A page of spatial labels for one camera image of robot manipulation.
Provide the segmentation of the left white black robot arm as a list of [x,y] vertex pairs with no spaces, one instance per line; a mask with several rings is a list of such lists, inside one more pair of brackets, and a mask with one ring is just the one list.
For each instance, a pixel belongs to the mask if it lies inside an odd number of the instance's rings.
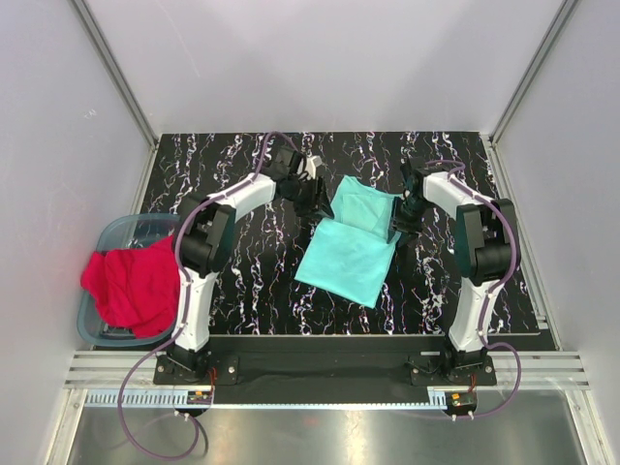
[[199,383],[208,374],[212,294],[235,247],[236,223],[278,199],[291,202],[299,217],[334,217],[324,180],[306,174],[280,180],[250,174],[219,193],[192,195],[186,201],[173,245],[180,296],[166,353],[175,372],[187,383]]

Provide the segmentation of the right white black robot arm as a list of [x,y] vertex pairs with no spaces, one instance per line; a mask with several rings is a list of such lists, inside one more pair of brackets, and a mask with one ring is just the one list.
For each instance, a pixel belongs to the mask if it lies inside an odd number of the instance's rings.
[[457,178],[461,170],[458,164],[452,170],[441,163],[403,164],[403,194],[392,202],[387,227],[387,240],[402,246],[421,234],[422,217],[432,207],[455,222],[461,290],[444,346],[426,374],[456,385],[484,370],[492,307],[520,262],[512,201],[473,190]]

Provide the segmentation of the teal t shirt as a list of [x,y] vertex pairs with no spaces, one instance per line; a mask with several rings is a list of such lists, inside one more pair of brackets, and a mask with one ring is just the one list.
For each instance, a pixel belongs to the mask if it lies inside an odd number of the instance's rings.
[[314,230],[294,279],[374,307],[399,238],[388,236],[393,200],[393,195],[345,176],[331,202],[334,217]]

